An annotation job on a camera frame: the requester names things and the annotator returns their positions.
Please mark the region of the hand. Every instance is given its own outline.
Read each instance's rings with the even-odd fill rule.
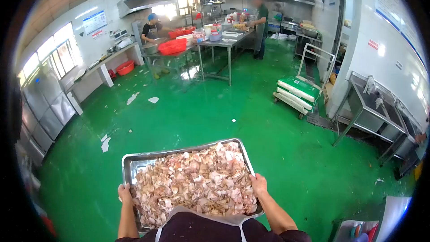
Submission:
[[[261,194],[267,192],[267,181],[266,178],[260,174],[249,175],[252,182],[252,188],[254,189],[255,195],[258,197]]]
[[[132,195],[130,193],[130,183],[127,183],[126,186],[120,184],[118,186],[118,197],[120,201],[124,203],[132,203]]]

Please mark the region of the wet floor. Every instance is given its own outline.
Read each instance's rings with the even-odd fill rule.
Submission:
[[[231,137],[243,141],[255,172],[266,176],[269,193],[315,242],[328,240],[334,220],[386,195],[410,195],[413,177],[395,181],[393,164],[377,164],[376,148],[348,137],[333,148],[335,133],[298,120],[298,112],[282,102],[273,103],[277,79],[298,71],[293,48],[291,42],[268,39],[264,60],[244,52],[233,63],[231,87],[223,80],[202,81],[193,53],[190,75],[183,60],[172,61],[180,63],[180,75],[161,73],[155,84],[146,68],[137,66],[112,88],[96,89],[40,170],[41,200],[60,241],[116,239],[124,154]],[[205,70],[216,72],[226,54],[216,49],[212,66],[211,51],[205,51]],[[148,101],[154,97],[156,103]],[[258,220],[268,227],[265,216]]]

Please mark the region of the person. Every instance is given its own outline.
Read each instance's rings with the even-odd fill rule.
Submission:
[[[139,238],[133,214],[132,196],[129,191],[130,185],[121,184],[118,195],[123,205],[116,242],[310,242],[309,235],[299,231],[293,219],[270,196],[265,177],[260,174],[249,177],[254,193],[266,213],[271,231],[268,231],[255,218],[245,215],[211,217],[179,206],[170,212],[162,228],[153,229]]]
[[[263,0],[251,0],[251,3],[258,10],[258,14],[256,15],[257,19],[248,24],[250,28],[254,26],[256,28],[254,59],[263,60],[264,46],[266,43],[267,31],[269,30],[269,25],[267,23],[269,11],[263,3]]]
[[[166,27],[163,28],[163,25],[158,20],[158,15],[155,13],[151,13],[148,16],[148,23],[143,26],[141,38],[145,42],[155,44],[156,43],[155,39],[160,37],[159,33],[162,30],[166,31],[166,30],[170,30],[170,29],[166,28]],[[163,64],[161,66],[161,72],[162,73],[169,73],[169,70],[164,67],[164,58],[161,58],[158,61],[162,61],[160,63]],[[154,73],[153,75],[154,75],[154,78],[156,78],[156,79],[160,78],[160,76],[157,73]]]

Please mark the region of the blue hair cap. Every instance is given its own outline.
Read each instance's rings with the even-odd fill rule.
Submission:
[[[150,21],[150,20],[152,20],[152,19],[158,19],[158,15],[157,15],[157,14],[155,14],[155,13],[151,13],[151,14],[149,14],[149,16],[148,16],[148,20]]]

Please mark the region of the exhaust hood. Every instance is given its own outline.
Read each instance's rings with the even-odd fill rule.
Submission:
[[[121,0],[117,6],[120,18],[123,18],[133,12],[171,3],[176,3],[176,0]]]

